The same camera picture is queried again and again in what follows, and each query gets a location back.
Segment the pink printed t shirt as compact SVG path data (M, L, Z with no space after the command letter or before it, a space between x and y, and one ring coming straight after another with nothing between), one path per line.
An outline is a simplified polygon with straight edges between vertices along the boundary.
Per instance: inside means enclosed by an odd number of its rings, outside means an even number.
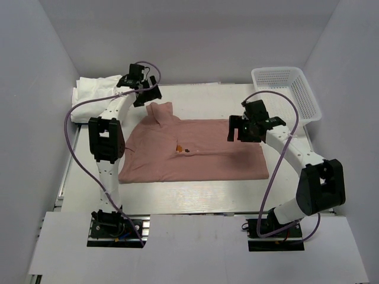
M262 180L259 143L228 141L228 120L182 120L172 103L152 102L125 142L120 183Z

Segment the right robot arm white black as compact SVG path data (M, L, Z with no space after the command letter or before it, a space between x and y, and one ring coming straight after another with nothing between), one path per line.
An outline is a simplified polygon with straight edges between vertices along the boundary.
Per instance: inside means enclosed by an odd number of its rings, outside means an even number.
M296 195L258 219L260 237L283 235L289 225L346 202L343 166L304 146L279 117L270 117L262 100L242 102L243 115L229 117L228 141L263 142L280 154L299 176Z

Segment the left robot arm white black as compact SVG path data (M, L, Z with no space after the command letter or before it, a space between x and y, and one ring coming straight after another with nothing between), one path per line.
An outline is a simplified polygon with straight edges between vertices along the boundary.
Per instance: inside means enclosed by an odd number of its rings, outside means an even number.
M146 61L132 63L128 74L122 76L115 87L116 98L106 109L88 122L89 148L97 164L100 188L100 209L117 212L122 208L118 190L118 170L125 152L122 121L130 107L161 99L157 79L149 76L153 65Z

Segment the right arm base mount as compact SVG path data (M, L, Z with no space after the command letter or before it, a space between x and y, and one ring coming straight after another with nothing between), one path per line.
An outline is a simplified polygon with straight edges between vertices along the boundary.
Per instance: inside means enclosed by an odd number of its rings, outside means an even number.
M266 219L262 219L260 234L270 234L268 237L260 237L257 234L258 219L247 219L241 226L247 233L249 252L282 252L304 251L303 233L299 224L276 234L271 234L275 228L269 227Z

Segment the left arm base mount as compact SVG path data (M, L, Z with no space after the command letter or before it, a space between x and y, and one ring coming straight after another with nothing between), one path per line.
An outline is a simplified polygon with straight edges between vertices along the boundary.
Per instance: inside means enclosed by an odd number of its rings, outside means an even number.
M149 228L149 217L132 218L129 222L119 212L93 211L86 245L87 247L141 249L143 246L136 231L145 244Z

